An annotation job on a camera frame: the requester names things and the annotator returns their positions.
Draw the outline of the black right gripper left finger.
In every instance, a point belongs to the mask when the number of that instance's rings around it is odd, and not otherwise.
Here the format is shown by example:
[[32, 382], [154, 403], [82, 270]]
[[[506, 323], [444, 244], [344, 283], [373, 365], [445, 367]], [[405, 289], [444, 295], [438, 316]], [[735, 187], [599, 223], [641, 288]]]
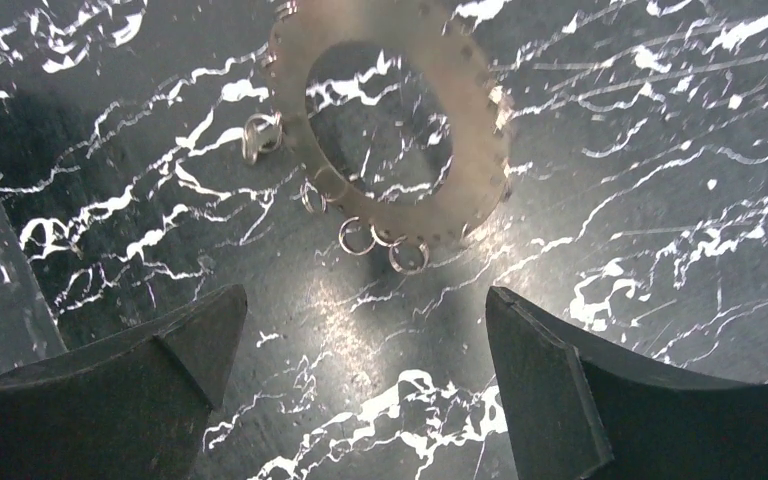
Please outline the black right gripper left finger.
[[0, 375], [0, 479], [185, 479], [222, 405], [247, 313], [221, 287]]

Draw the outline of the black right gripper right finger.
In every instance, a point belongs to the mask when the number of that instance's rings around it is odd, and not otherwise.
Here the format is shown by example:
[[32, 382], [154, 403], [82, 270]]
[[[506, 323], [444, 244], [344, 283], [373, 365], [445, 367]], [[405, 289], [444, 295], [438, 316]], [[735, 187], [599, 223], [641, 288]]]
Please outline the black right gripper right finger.
[[505, 287], [486, 328], [521, 479], [768, 479], [768, 382], [661, 363]]

